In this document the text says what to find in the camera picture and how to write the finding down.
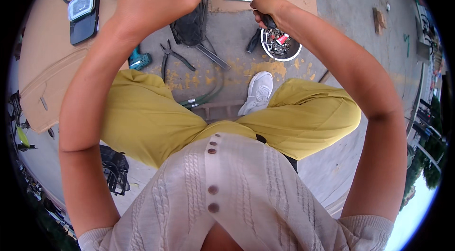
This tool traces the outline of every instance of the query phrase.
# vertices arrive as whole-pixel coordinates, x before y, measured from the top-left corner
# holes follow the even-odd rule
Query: pliers
[[[166,82],[166,64],[168,62],[168,56],[173,55],[174,57],[178,58],[182,63],[187,66],[189,69],[191,69],[192,72],[196,71],[196,68],[194,66],[190,65],[190,63],[181,55],[177,54],[171,49],[171,42],[168,39],[168,47],[165,48],[162,44],[160,44],[161,49],[164,52],[163,56],[163,63],[161,65],[161,78],[163,79],[164,82]]]

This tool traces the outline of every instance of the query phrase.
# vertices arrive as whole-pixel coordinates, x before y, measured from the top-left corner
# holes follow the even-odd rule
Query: teal power tool
[[[139,52],[139,45],[133,50],[128,58],[130,69],[140,71],[145,66],[151,63],[151,55],[149,53],[141,54]]]

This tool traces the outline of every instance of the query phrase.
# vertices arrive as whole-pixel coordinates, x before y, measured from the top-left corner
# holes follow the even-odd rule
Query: screwdriver
[[[251,38],[250,42],[248,43],[248,45],[247,45],[247,53],[251,54],[254,51],[254,49],[256,48],[256,46],[258,45],[259,37],[261,36],[261,29],[262,28],[259,27],[256,30],[256,32],[254,33],[254,35]]]

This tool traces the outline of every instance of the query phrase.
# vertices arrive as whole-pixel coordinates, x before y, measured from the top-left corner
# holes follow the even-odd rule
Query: white sneaker
[[[270,72],[258,72],[248,86],[248,97],[238,111],[237,116],[247,115],[267,108],[268,99],[273,89],[273,77]]]

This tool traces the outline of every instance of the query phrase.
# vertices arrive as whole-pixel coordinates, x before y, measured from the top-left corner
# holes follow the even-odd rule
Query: concrete floor
[[[390,12],[385,11],[387,2],[391,5]],[[415,42],[410,44],[409,57],[406,57],[407,43],[403,41],[403,34],[409,34],[410,41],[417,40],[414,1],[317,0],[317,6],[321,18],[361,44],[384,66],[394,81],[395,89],[402,97],[405,116],[409,117],[417,94],[421,69],[415,54]],[[373,7],[378,7],[386,16],[387,29],[384,29],[382,36],[374,32]],[[260,45],[252,54],[246,53],[246,44],[256,27],[251,11],[209,14],[207,36],[218,55],[232,67],[232,70],[225,74],[225,88],[213,101],[245,100],[251,76],[260,71],[269,71],[273,74],[274,90],[290,77],[318,81],[324,74],[323,64],[304,48],[298,59],[285,63],[269,60],[264,56]],[[187,100],[211,90],[215,86],[213,80],[215,73],[211,61],[196,49],[175,45],[169,27],[153,33],[141,43],[141,52],[148,52],[153,58],[151,65],[143,71],[161,74],[163,53],[159,43],[165,44],[167,39],[171,40],[173,50],[184,56],[197,69],[196,72],[191,72],[181,62],[169,57],[167,84],[173,91],[176,101]],[[16,82],[14,79],[17,80],[17,73],[13,71],[11,84]],[[341,87],[333,77],[327,84]],[[344,195],[352,183],[366,126],[367,119],[362,116],[359,127],[350,135],[298,163],[302,180],[324,207],[335,207],[332,209],[334,216],[339,216],[338,207],[342,207]],[[64,205],[57,155],[57,131],[58,126],[55,126],[56,137],[52,139],[47,133],[38,135],[29,130],[27,136],[30,143],[39,149],[20,153],[20,157],[45,190]],[[124,197],[114,197],[121,214],[156,172],[155,169],[131,158],[128,158],[128,162],[131,191]]]

